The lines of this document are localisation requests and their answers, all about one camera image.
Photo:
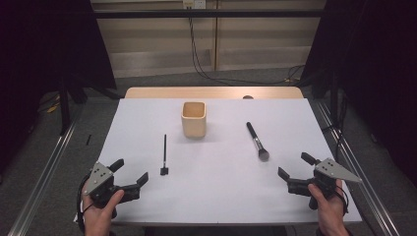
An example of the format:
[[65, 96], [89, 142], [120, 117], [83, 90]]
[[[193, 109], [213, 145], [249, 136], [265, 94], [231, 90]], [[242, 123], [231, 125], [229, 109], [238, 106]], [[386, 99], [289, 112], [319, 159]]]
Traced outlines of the white wall socket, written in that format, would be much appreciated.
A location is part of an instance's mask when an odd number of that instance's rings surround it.
[[182, 3], [187, 10], [204, 10], [207, 7], [206, 0], [182, 0]]

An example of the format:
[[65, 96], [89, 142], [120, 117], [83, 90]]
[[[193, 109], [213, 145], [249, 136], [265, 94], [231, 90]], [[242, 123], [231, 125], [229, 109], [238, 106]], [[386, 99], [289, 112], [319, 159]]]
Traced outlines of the person's right hand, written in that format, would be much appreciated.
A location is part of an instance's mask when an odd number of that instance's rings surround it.
[[308, 189], [318, 202], [319, 229], [325, 236], [349, 236], [343, 222], [343, 201], [339, 197], [326, 199], [322, 191], [314, 184]]

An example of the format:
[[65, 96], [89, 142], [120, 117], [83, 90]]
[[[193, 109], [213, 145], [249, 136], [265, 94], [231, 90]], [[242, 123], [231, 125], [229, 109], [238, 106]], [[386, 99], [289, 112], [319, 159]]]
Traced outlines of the black metal stand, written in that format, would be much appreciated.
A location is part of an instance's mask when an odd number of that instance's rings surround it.
[[330, 85], [330, 119], [333, 127], [339, 127], [338, 121], [338, 76], [336, 72], [332, 73]]
[[71, 124], [68, 90], [67, 90], [64, 77], [60, 78], [59, 98], [60, 98], [60, 107], [61, 107], [61, 133], [60, 135], [63, 136], [67, 132]]

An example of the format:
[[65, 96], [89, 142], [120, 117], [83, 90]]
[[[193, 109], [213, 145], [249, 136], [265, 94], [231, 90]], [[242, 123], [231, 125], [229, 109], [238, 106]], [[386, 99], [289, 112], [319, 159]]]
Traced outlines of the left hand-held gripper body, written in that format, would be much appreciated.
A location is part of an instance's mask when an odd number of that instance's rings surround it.
[[87, 187], [84, 191], [85, 195], [90, 196], [95, 207], [105, 207], [110, 198], [119, 190], [124, 191], [124, 197], [120, 201], [120, 204], [138, 200], [140, 198], [141, 188], [137, 182], [127, 186], [117, 186], [114, 184], [114, 173], [108, 169], [109, 166], [105, 166], [97, 161], [90, 173]]

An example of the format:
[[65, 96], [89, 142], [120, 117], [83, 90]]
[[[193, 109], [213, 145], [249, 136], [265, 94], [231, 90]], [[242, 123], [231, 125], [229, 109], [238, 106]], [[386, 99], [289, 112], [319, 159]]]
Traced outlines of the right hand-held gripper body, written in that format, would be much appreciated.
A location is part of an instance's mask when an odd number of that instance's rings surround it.
[[337, 191], [338, 186], [336, 184], [336, 180], [339, 179], [354, 183], [361, 183], [362, 179], [331, 158], [321, 160], [318, 165], [314, 166], [313, 177], [310, 179], [302, 180], [291, 177], [289, 178], [286, 182], [288, 193], [309, 197], [309, 208], [317, 209], [318, 202], [308, 189], [309, 184], [314, 184], [322, 191], [326, 199], [330, 197], [339, 197], [343, 201], [343, 209], [347, 210], [349, 201]]

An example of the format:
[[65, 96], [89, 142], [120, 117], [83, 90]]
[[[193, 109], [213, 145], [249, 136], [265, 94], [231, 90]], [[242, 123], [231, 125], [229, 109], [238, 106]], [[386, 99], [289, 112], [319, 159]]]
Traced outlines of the black makeup brush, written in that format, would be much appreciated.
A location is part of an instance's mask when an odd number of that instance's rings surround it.
[[256, 131], [254, 130], [252, 124], [250, 122], [246, 123], [246, 126], [251, 134], [251, 137], [255, 143], [256, 149], [258, 151], [258, 157], [261, 161], [268, 161], [269, 159], [269, 153], [262, 145], [260, 139], [258, 138], [258, 135]]

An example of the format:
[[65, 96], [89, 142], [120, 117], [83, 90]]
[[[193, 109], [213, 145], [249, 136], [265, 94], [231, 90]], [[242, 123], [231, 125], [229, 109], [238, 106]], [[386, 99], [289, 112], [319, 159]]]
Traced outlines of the person's left hand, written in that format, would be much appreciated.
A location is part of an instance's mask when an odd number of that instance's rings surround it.
[[124, 197], [124, 191], [117, 191], [104, 208], [93, 205], [90, 196], [82, 196], [85, 236], [110, 236], [112, 212]]

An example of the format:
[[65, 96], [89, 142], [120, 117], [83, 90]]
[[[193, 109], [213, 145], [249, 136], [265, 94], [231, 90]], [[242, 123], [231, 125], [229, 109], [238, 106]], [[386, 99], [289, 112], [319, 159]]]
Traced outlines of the wooden table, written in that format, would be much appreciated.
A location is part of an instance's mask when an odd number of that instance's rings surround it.
[[126, 98], [226, 98], [241, 99], [303, 98], [296, 87], [136, 87], [129, 88]]

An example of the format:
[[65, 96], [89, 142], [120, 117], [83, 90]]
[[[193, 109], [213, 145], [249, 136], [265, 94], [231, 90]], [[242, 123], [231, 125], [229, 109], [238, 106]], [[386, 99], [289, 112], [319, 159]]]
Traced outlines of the white table cover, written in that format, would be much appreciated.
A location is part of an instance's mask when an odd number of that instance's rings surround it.
[[[148, 182], [138, 200], [121, 204], [115, 222], [138, 225], [268, 225], [310, 223], [309, 200], [289, 194], [278, 177], [308, 179], [313, 168], [301, 158], [331, 152], [306, 99], [209, 99], [207, 133], [183, 134], [181, 99], [126, 98], [119, 102], [99, 162], [123, 158], [119, 186]], [[250, 122], [269, 153], [261, 161]], [[167, 175], [160, 175], [167, 135]]]

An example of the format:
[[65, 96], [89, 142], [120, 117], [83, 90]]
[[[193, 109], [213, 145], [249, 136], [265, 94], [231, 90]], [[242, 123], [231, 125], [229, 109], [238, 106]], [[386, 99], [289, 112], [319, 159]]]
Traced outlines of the beige square cup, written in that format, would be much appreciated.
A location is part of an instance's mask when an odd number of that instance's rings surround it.
[[201, 101], [186, 101], [182, 113], [183, 133], [187, 138], [202, 138], [207, 132], [207, 108]]

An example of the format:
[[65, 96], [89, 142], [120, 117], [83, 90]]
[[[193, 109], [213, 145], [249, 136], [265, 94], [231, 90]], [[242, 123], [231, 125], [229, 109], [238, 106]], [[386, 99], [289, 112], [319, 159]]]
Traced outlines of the metal floor rail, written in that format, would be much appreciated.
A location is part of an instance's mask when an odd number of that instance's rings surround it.
[[59, 137], [53, 152], [49, 155], [48, 161], [46, 162], [40, 177], [36, 181], [36, 184], [34, 185], [34, 188], [31, 191], [29, 198], [26, 200], [22, 210], [19, 212], [17, 219], [8, 233], [8, 236], [26, 236], [41, 201], [45, 196], [45, 191], [51, 182], [60, 159], [71, 141], [75, 127], [80, 120], [83, 110], [84, 106], [79, 105], [71, 113], [73, 118], [70, 121], [67, 130]]
[[359, 184], [348, 183], [347, 189], [351, 194], [351, 203], [355, 203], [358, 207], [364, 225], [373, 236], [400, 236], [390, 213], [372, 186], [350, 144], [331, 121], [327, 105], [322, 100], [314, 100], [312, 105], [336, 161], [362, 179]]

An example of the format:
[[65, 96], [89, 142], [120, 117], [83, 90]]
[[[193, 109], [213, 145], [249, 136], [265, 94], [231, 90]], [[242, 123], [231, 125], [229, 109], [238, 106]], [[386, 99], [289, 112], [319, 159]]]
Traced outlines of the black horizontal bar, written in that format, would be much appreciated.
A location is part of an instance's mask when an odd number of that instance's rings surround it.
[[326, 16], [324, 10], [143, 10], [109, 11], [97, 10], [98, 19], [142, 18], [319, 18]]

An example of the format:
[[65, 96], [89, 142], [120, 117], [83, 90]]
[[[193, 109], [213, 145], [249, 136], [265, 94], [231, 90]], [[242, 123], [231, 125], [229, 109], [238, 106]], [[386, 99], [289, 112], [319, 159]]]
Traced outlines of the black curtain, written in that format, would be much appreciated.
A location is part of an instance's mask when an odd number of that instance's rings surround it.
[[301, 82], [345, 91], [417, 187], [417, 0], [326, 0]]
[[34, 124], [43, 95], [114, 89], [90, 0], [0, 0], [0, 175]]

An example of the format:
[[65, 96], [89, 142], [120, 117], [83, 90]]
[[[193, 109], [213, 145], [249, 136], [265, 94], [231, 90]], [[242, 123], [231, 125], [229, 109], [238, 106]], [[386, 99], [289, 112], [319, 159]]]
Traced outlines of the small black comb brush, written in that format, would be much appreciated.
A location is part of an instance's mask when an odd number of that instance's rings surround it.
[[167, 158], [167, 135], [164, 135], [163, 140], [163, 163], [162, 167], [160, 168], [160, 175], [164, 176], [169, 173], [169, 168], [166, 166], [166, 158]]

